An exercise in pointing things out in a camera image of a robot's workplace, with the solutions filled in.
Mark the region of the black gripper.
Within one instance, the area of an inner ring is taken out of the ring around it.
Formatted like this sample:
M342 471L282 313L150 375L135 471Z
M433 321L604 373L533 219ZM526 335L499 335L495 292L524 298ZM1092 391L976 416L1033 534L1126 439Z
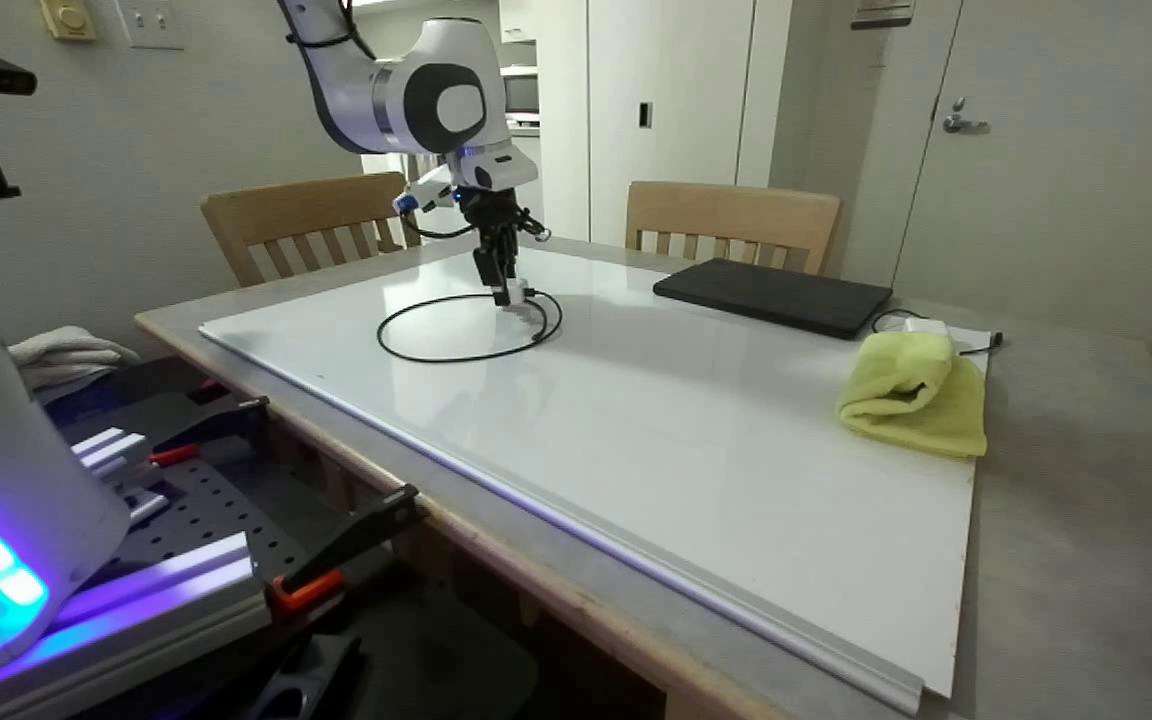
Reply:
M462 219L481 231L481 248L499 259L499 273L488 254L471 254L481 285L516 285L516 248L524 236L547 238L547 223L533 217L516 192L482 192L482 186L461 186L455 192Z

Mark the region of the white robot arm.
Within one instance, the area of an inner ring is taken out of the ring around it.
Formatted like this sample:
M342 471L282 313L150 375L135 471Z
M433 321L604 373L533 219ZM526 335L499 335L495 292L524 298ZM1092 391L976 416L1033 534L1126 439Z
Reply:
M298 53L317 116L348 151L433 151L481 236L471 250L490 292L516 292L516 231L538 223L516 203L535 164L516 149L505 77L488 26L471 14L426 14L401 59L379 59L353 0L277 0Z

